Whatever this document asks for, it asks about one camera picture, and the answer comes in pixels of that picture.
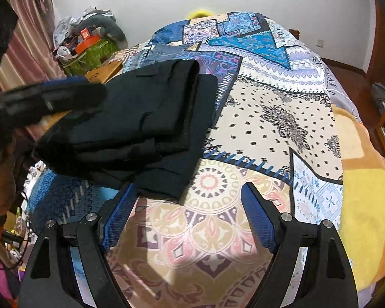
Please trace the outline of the person's left hand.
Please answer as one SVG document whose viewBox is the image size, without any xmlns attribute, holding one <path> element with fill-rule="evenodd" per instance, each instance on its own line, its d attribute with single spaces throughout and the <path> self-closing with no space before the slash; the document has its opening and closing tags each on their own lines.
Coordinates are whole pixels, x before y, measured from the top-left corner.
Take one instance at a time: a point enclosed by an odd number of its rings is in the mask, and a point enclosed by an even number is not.
<svg viewBox="0 0 385 308">
<path fill-rule="evenodd" d="M 14 149 L 13 141 L 5 149 L 0 162 L 0 217 L 7 214 L 16 196 L 16 184 L 14 180 Z"/>
</svg>

